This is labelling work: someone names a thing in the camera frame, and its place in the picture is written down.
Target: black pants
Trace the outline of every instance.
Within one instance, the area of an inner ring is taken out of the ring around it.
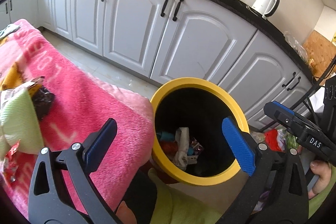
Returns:
[[[123,201],[134,213],[137,224],[149,224],[154,212],[156,197],[155,183],[138,170],[123,197]]]

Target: tile floor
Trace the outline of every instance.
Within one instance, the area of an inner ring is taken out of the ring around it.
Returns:
[[[157,87],[55,37],[45,31],[43,36],[66,58],[84,71],[91,73],[104,82],[120,88],[132,90],[144,97],[151,98]],[[182,183],[171,184],[190,196],[193,196],[219,212],[224,213],[241,191],[248,175],[240,171],[234,178],[214,186],[190,186]]]
[[[139,93],[148,99],[151,99],[158,89],[156,86],[61,40],[50,32],[44,31],[42,34],[61,54],[77,67],[91,73],[104,82]]]

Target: green cloth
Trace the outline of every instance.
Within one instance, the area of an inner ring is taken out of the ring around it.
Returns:
[[[44,147],[33,102],[27,89],[8,100],[0,111],[0,159],[20,140],[19,151],[38,155]]]
[[[157,187],[157,200],[150,224],[214,224],[221,213],[164,184],[154,169],[148,172]]]
[[[317,211],[317,209],[322,205],[326,197],[329,195],[331,189],[336,183],[336,168],[331,167],[331,180],[328,184],[328,186],[319,193],[316,197],[312,198],[309,201],[309,218]]]

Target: yellow trash can rim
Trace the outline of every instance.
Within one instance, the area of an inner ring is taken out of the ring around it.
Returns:
[[[178,78],[169,81],[162,87],[160,87],[155,92],[155,94],[151,99],[154,113],[156,113],[157,108],[161,103],[161,101],[163,100],[163,98],[165,98],[171,92],[182,88],[198,88],[215,95],[220,100],[222,100],[223,103],[225,103],[227,107],[231,110],[232,114],[234,115],[237,121],[239,128],[243,132],[249,132],[249,126],[247,124],[245,115],[241,110],[241,108],[239,107],[239,105],[236,103],[236,101],[222,88],[218,87],[217,85],[209,81],[199,78],[192,78],[192,77]],[[155,160],[155,162],[160,166],[160,168],[162,168],[162,170],[166,172],[169,176],[180,182],[187,183],[190,185],[200,185],[200,186],[216,185],[229,180],[234,175],[236,175],[240,170],[240,166],[237,160],[234,160],[234,162],[231,164],[229,168],[227,168],[225,171],[223,171],[218,175],[212,177],[197,177],[190,175],[180,170],[168,159],[168,157],[164,154],[163,150],[161,149],[159,141],[156,137],[154,138],[152,157]]]

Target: wooden board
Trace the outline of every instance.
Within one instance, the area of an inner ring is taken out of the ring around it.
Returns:
[[[308,53],[308,58],[315,62],[313,75],[320,77],[336,55],[336,47],[315,30],[310,34],[303,47]]]

